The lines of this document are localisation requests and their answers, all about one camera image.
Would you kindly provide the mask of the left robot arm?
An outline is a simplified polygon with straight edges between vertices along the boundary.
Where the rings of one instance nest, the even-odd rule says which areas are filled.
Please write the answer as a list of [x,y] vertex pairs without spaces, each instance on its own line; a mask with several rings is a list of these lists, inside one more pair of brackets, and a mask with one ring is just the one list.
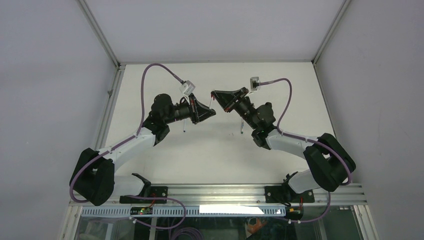
[[173,103],[168,94],[158,94],[135,133],[113,146],[99,150],[86,148],[81,152],[69,182],[71,199],[100,206],[114,196],[125,203],[135,200],[145,203],[154,198],[149,180],[138,173],[117,175],[117,169],[142,151],[158,145],[170,132],[171,123],[190,119],[196,125],[215,115],[214,109],[199,102],[192,93],[179,103]]

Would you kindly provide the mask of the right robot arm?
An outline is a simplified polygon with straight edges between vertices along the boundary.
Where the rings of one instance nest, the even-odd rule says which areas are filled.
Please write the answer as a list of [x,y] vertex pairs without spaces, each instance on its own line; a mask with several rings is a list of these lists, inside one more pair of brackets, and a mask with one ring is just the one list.
[[251,136],[258,147],[289,153],[308,165],[307,170],[286,175],[281,186],[270,191],[276,201],[294,203],[308,191],[321,188],[332,193],[351,183],[356,163],[332,134],[311,137],[280,130],[274,124],[272,103],[255,107],[248,93],[243,87],[213,90],[211,96],[226,113],[235,111],[252,128]]

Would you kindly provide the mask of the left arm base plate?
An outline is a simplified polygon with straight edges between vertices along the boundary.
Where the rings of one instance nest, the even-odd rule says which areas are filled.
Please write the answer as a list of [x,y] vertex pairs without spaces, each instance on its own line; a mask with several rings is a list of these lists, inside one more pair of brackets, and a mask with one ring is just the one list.
[[168,197],[167,186],[148,186],[145,187],[137,197],[143,197],[147,199],[138,199],[129,196],[120,196],[120,204],[166,204],[166,199],[153,199],[153,198],[167,198]]

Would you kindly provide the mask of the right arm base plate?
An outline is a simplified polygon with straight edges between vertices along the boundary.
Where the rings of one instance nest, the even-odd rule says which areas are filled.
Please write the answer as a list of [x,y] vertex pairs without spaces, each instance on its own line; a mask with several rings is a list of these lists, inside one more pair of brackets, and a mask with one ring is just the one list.
[[314,203],[315,196],[312,190],[307,190],[302,193],[296,193],[288,186],[283,185],[268,185],[264,187],[264,196],[267,204],[282,203],[282,204],[300,204]]

